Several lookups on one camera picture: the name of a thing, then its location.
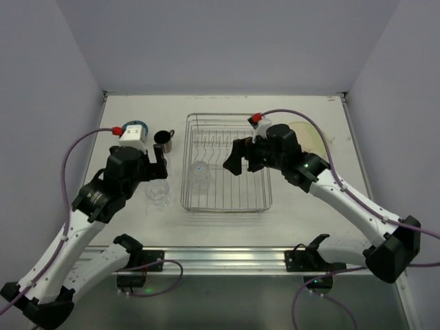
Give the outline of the clear glass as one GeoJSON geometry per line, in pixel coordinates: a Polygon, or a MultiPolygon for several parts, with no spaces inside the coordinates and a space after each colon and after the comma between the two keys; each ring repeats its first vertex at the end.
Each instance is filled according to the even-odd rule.
{"type": "Polygon", "coordinates": [[[166,161],[166,171],[167,171],[167,178],[170,179],[172,176],[172,163],[171,163],[171,157],[169,154],[164,155],[164,159],[166,161]]]}
{"type": "Polygon", "coordinates": [[[200,194],[208,192],[211,173],[207,163],[203,161],[193,162],[190,165],[188,174],[190,186],[194,191],[200,194]]]}
{"type": "Polygon", "coordinates": [[[166,181],[152,181],[144,189],[146,198],[155,206],[167,206],[171,202],[171,193],[166,181]]]}

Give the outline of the cream plate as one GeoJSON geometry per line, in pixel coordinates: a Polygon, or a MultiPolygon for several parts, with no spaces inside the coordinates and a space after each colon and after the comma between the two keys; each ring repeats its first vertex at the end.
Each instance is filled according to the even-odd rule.
{"type": "Polygon", "coordinates": [[[303,151],[314,153],[322,158],[326,157],[324,143],[317,130],[307,122],[290,122],[290,129],[296,133],[298,143],[302,146],[303,151]]]}

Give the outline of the brown striped mug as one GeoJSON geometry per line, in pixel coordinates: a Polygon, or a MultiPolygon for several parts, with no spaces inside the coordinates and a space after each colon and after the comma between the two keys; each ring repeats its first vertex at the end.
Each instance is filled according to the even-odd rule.
{"type": "Polygon", "coordinates": [[[172,150],[173,141],[172,138],[175,134],[175,130],[170,131],[161,130],[155,133],[153,139],[156,144],[158,144],[164,153],[170,153],[172,150]]]}

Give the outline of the blue patterned bowl red outside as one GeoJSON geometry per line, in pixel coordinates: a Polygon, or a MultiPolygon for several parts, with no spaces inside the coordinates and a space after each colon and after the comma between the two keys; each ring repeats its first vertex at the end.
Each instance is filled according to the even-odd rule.
{"type": "Polygon", "coordinates": [[[148,133],[149,133],[149,127],[148,127],[148,125],[147,125],[144,121],[141,121],[141,120],[131,120],[131,121],[126,122],[126,123],[122,126],[122,130],[123,130],[123,131],[126,131],[126,129],[127,129],[128,126],[133,126],[133,125],[140,125],[140,126],[142,126],[143,129],[144,129],[144,135],[145,135],[145,136],[148,135],[148,133]]]}

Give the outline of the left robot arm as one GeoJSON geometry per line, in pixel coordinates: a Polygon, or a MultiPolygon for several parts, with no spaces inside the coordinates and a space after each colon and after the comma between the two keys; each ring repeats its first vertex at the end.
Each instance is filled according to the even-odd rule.
{"type": "Polygon", "coordinates": [[[84,185],[71,205],[69,218],[38,263],[18,282],[6,283],[1,296],[36,326],[57,329],[79,298],[102,279],[142,260],[142,244],[127,234],[81,268],[74,265],[115,213],[125,207],[142,182],[168,177],[159,145],[156,161],[131,146],[112,146],[106,166],[84,185]]]}

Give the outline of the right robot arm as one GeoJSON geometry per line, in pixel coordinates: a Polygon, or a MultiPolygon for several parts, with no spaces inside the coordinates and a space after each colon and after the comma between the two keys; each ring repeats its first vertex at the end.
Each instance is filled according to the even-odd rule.
{"type": "Polygon", "coordinates": [[[304,251],[293,252],[293,260],[303,267],[345,263],[366,267],[386,283],[394,283],[420,250],[421,227],[416,218],[402,219],[379,207],[331,172],[319,155],[301,149],[296,134],[286,124],[271,126],[264,136],[236,139],[223,167],[238,176],[247,161],[247,171],[263,168],[279,170],[283,177],[305,193],[330,205],[352,223],[365,241],[352,241],[320,234],[304,251]]]}

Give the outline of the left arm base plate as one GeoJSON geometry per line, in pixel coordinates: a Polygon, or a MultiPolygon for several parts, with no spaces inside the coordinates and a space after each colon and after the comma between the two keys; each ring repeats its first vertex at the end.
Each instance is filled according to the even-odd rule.
{"type": "MultiPolygon", "coordinates": [[[[139,266],[147,265],[150,263],[164,260],[165,251],[163,250],[142,250],[139,260],[139,266]]],[[[161,272],[163,270],[163,264],[157,263],[144,269],[145,272],[161,272]]]]}

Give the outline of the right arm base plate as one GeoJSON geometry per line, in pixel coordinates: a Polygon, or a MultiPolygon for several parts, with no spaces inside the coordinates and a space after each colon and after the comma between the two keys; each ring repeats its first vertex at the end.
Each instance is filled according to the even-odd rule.
{"type": "Polygon", "coordinates": [[[291,250],[284,251],[287,272],[334,272],[345,270],[345,263],[328,263],[318,253],[319,245],[300,243],[291,250]]]}

